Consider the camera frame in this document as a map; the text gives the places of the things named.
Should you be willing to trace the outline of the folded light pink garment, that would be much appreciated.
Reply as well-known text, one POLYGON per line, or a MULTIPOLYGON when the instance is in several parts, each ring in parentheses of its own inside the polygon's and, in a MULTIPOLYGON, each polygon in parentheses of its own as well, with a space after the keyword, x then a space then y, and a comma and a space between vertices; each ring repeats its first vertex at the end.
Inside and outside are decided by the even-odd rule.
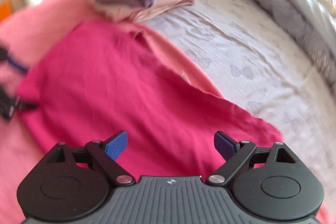
POLYGON ((130 7, 120 3, 112 5, 101 4, 102 10, 107 17, 114 22, 129 20, 132 22, 147 21, 165 11, 176 7, 192 5, 195 0, 148 0, 151 2, 150 7, 130 7))

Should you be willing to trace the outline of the pink blanket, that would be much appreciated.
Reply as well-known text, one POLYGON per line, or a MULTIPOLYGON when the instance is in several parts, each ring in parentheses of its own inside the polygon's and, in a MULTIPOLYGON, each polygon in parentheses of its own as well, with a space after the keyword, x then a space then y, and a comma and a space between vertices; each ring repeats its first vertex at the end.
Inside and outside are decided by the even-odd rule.
MULTIPOLYGON (((97 12, 87 0, 44 0, 40 5, 19 10, 2 22, 1 44, 7 46, 14 57, 31 71, 76 26, 94 20, 113 24, 127 33, 140 33, 163 65, 191 86, 229 101, 183 50, 148 25, 149 20, 145 23, 114 23, 97 12)), ((1 66, 1 84, 10 94, 17 95, 18 86, 25 77, 8 65, 1 66)), ((23 221, 24 216, 17 202, 17 187, 48 152, 38 145, 20 114, 9 122, 1 121, 1 223, 23 221)), ((282 132, 272 126, 281 133, 280 141, 286 143, 282 132)), ((335 223, 335 180, 330 189, 320 182, 325 190, 325 203, 318 218, 322 223, 335 223)))

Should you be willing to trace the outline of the crimson red t-shirt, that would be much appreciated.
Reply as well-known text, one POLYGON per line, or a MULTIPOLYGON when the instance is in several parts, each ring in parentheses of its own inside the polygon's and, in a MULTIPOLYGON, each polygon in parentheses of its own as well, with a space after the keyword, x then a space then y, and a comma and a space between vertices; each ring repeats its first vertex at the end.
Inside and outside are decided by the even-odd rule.
POLYGON ((223 163, 214 134, 270 147, 271 124, 205 93, 167 68, 140 33, 94 20, 76 26, 18 86, 37 105, 20 118, 45 151, 124 130, 120 165, 133 176, 208 176, 223 163))

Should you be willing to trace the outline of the white bed sheet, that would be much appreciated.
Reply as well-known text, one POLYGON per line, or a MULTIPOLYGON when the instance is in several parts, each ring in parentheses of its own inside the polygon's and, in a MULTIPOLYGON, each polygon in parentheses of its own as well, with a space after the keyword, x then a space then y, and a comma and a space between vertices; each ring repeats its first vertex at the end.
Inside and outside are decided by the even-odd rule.
POLYGON ((335 103, 295 41, 252 0, 196 0, 148 21, 199 66, 229 101, 278 128, 330 189, 335 103))

